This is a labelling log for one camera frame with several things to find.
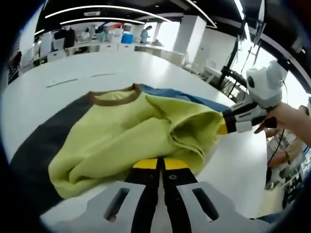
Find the blue container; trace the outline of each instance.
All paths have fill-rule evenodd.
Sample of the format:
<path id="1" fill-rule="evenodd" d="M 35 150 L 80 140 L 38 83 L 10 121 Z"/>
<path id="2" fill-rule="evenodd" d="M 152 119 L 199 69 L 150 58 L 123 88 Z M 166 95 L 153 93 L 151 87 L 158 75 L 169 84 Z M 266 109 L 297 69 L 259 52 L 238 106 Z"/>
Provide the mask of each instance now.
<path id="1" fill-rule="evenodd" d="M 123 34 L 121 43 L 123 44 L 132 44 L 133 43 L 133 35 L 132 34 Z"/>

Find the ceiling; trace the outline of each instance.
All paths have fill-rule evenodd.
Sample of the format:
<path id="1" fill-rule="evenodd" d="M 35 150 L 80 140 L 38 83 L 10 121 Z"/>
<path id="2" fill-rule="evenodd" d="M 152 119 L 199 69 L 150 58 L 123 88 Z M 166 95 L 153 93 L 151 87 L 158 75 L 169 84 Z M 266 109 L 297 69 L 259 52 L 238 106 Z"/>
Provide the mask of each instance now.
<path id="1" fill-rule="evenodd" d="M 257 18 L 260 8 L 261 0 L 240 0 L 244 13 L 248 18 L 248 24 L 251 27 L 255 26 L 255 22 L 251 18 Z M 217 21 L 218 17 L 227 18 L 236 22 L 241 22 L 241 16 L 236 7 L 234 0 L 193 0 L 195 4 L 200 7 L 211 19 L 218 25 L 219 31 L 237 35 L 238 29 L 232 26 L 224 25 Z M 275 40 L 302 65 L 302 67 L 309 72 L 309 65 L 305 54 L 296 53 L 291 48 L 294 41 L 297 39 L 296 26 L 287 10 L 281 8 L 279 5 L 280 0 L 266 0 L 266 27 L 264 34 Z M 165 18 L 171 21 L 181 21 L 183 14 L 199 15 L 206 19 L 196 8 L 194 8 L 186 0 L 48 0 L 44 7 L 38 21 L 36 31 L 45 29 L 45 31 L 55 30 L 60 28 L 60 22 L 86 18 L 84 12 L 100 11 L 99 16 L 95 17 L 116 17 L 138 20 L 142 22 L 162 22 L 159 18 L 150 17 L 146 14 L 138 13 L 135 11 L 112 9 L 112 8 L 89 8 L 79 9 L 64 12 L 54 15 L 49 18 L 45 16 L 61 11 L 68 8 L 86 6 L 86 5 L 108 5 L 108 6 L 122 6 L 129 7 L 153 14 L 165 14 Z"/>

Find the ceiling light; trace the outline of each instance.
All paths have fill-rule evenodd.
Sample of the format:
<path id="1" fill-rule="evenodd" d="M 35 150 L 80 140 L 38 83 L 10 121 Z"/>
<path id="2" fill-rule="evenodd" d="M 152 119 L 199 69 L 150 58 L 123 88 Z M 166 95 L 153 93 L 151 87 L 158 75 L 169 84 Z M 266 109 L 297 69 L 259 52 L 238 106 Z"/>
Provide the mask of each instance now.
<path id="1" fill-rule="evenodd" d="M 205 14 L 204 11 L 202 11 L 202 9 L 200 7 L 198 7 L 197 5 L 195 5 L 192 1 L 190 0 L 186 0 L 189 4 L 191 4 L 194 8 L 196 8 L 201 14 L 204 15 L 204 17 L 213 25 L 213 28 L 217 28 L 216 24 L 214 23 L 213 20 L 210 19 L 210 17 L 208 17 L 207 14 Z"/>
<path id="2" fill-rule="evenodd" d="M 240 2 L 240 0 L 234 0 L 237 8 L 238 8 L 238 11 L 240 13 L 240 16 L 241 16 L 241 19 L 244 19 L 244 13 L 243 13 L 243 7 L 242 7 L 242 4 Z"/>
<path id="3" fill-rule="evenodd" d="M 36 32 L 35 35 L 38 35 L 39 33 L 42 33 L 42 32 L 44 32 L 44 29 L 42 29 L 42 30 Z"/>
<path id="4" fill-rule="evenodd" d="M 126 18 L 112 18 L 112 17 L 80 18 L 80 19 L 74 19 L 74 20 L 69 20 L 69 21 L 61 22 L 60 24 L 62 25 L 62 24 L 73 23 L 73 22 L 78 22 L 78 21 L 85 21 L 85 20 L 127 21 L 127 22 L 132 22 L 132 23 L 145 24 L 144 22 L 137 21 L 137 20 L 126 19 Z"/>
<path id="5" fill-rule="evenodd" d="M 113 9 L 121 9 L 121 10 L 127 10 L 127 11 L 135 11 L 135 12 L 142 13 L 142 14 L 145 14 L 145 15 L 153 16 L 155 18 L 159 18 L 159 19 L 161 19 L 163 21 L 166 21 L 166 22 L 171 22 L 171 20 L 168 20 L 168 19 L 166 19 L 164 17 L 157 16 L 155 14 L 152 14 L 152 13 L 149 13 L 149 12 L 146 12 L 146 11 L 142 11 L 142 10 L 138 10 L 138 9 L 134 9 L 134 8 L 130 8 L 130 7 L 124 7 L 124 6 L 108 6 L 108 5 L 92 5 L 92 6 L 73 7 L 73 8 L 69 8 L 69 9 L 66 9 L 66 10 L 58 11 L 58 12 L 55 12 L 53 14 L 47 15 L 47 16 L 45 16 L 45 18 L 49 18 L 49 17 L 55 16 L 55 15 L 58 15 L 58 14 L 61 14 L 61 13 L 64 13 L 64 12 L 68 12 L 68 11 L 74 11 L 74 10 L 86 9 L 86 8 L 113 8 Z"/>
<path id="6" fill-rule="evenodd" d="M 251 42 L 251 34 L 249 33 L 248 23 L 245 23 L 244 30 L 245 30 L 245 34 L 246 34 L 246 39 L 249 42 Z"/>

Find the brown collar trim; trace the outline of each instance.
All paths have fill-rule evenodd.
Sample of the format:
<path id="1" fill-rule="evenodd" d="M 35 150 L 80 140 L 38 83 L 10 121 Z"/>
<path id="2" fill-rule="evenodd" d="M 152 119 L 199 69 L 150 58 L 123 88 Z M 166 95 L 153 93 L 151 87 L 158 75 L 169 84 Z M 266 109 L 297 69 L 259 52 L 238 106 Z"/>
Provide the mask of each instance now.
<path id="1" fill-rule="evenodd" d="M 134 94 L 123 98 L 121 100 L 99 100 L 98 98 L 96 98 L 96 96 L 100 96 L 109 92 L 115 92 L 115 91 L 122 91 L 122 92 L 127 92 L 127 91 L 135 91 Z M 127 104 L 127 103 L 131 103 L 133 101 L 135 101 L 139 95 L 141 94 L 141 89 L 140 89 L 140 85 L 139 84 L 133 84 L 130 87 L 124 88 L 124 89 L 120 89 L 120 90 L 113 90 L 113 91 L 104 91 L 104 92 L 88 92 L 86 94 L 86 97 L 93 103 L 96 105 L 100 105 L 100 106 L 118 106 L 118 105 L 122 105 L 122 104 Z"/>

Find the floor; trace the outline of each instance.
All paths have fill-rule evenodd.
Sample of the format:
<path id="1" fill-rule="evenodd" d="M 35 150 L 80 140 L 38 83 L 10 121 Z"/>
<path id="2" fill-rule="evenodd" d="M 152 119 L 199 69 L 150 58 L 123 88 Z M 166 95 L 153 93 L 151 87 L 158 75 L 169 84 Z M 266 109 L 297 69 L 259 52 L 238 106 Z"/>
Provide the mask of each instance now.
<path id="1" fill-rule="evenodd" d="M 284 191 L 279 186 L 275 187 L 273 190 L 265 190 L 257 217 L 282 211 L 283 197 Z"/>

